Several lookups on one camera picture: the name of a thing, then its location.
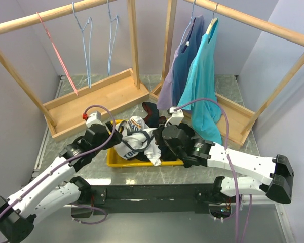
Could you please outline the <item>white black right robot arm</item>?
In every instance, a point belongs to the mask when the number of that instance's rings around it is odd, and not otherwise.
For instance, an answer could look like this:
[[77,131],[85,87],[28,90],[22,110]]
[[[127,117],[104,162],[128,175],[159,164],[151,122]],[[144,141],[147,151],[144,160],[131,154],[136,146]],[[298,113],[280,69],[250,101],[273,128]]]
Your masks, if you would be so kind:
[[294,170],[284,155],[261,157],[225,149],[218,143],[195,137],[186,124],[162,128],[161,141],[186,168],[204,166],[240,174],[238,178],[216,177],[212,188],[216,201],[224,201],[236,194],[265,195],[280,204],[292,201]]

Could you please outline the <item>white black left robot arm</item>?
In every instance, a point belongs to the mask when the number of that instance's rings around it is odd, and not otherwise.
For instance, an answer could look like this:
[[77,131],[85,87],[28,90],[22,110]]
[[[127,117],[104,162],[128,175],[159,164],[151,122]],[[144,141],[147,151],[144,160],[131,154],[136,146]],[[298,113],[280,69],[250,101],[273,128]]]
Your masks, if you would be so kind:
[[0,196],[0,233],[7,242],[22,242],[37,224],[65,205],[91,209],[92,186],[74,174],[121,139],[114,122],[92,124],[35,179],[7,198]]

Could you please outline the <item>white navy-trimmed tank top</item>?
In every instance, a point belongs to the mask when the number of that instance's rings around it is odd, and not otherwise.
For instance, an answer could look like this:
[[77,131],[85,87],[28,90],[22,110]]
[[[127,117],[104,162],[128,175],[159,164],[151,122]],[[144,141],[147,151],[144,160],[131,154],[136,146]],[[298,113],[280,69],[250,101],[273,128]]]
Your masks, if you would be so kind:
[[114,146],[116,153],[125,160],[143,153],[154,166],[161,165],[161,150],[156,144],[150,128],[139,116],[132,116],[116,124],[116,130],[122,135],[121,143]]

